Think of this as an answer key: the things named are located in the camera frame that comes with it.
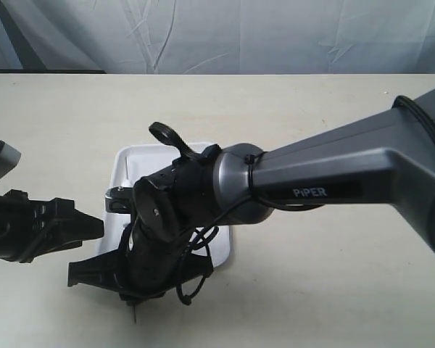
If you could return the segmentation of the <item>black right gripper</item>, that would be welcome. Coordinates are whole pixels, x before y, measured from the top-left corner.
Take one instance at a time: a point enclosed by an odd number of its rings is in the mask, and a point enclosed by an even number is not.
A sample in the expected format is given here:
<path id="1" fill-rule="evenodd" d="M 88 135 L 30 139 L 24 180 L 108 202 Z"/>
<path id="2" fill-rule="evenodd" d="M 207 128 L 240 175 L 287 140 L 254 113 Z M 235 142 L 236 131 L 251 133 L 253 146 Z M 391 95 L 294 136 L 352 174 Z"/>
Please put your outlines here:
<path id="1" fill-rule="evenodd" d="M 119 249 L 70 262 L 67 286 L 128 289 L 142 301 L 175 289 L 192 300 L 212 274 L 210 238 L 221 214 L 212 174 L 218 145 L 185 150 L 171 165 L 140 178 L 132 188 L 133 220 Z"/>

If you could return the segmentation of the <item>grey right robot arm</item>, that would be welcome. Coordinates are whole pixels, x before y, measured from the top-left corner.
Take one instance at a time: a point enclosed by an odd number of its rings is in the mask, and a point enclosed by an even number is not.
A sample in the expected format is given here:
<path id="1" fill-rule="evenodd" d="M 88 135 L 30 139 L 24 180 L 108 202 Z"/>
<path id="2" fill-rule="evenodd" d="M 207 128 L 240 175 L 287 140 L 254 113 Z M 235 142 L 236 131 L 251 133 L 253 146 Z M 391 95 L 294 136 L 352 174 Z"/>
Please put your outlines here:
<path id="1" fill-rule="evenodd" d="M 70 263 L 69 286 L 131 303 L 175 289 L 189 305 L 183 285 L 211 276 L 210 243 L 221 226 L 333 204 L 390 205 L 435 254 L 435 89 L 399 95 L 385 112 L 269 152 L 248 143 L 195 152 L 164 123 L 149 132 L 178 158 L 107 192 L 106 210 L 130 222 L 116 249 Z"/>

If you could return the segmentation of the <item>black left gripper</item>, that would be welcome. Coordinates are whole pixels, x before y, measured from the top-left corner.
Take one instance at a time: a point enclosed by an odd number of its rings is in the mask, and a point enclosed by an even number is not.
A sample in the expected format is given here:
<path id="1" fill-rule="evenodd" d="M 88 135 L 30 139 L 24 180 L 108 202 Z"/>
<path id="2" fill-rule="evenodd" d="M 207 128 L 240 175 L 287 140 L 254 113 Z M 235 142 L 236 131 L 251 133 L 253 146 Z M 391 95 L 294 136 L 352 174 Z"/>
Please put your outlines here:
<path id="1" fill-rule="evenodd" d="M 24 191 L 0 196 L 0 259 L 31 263 L 104 236 L 104 222 L 75 210 L 68 199 L 30 200 Z"/>

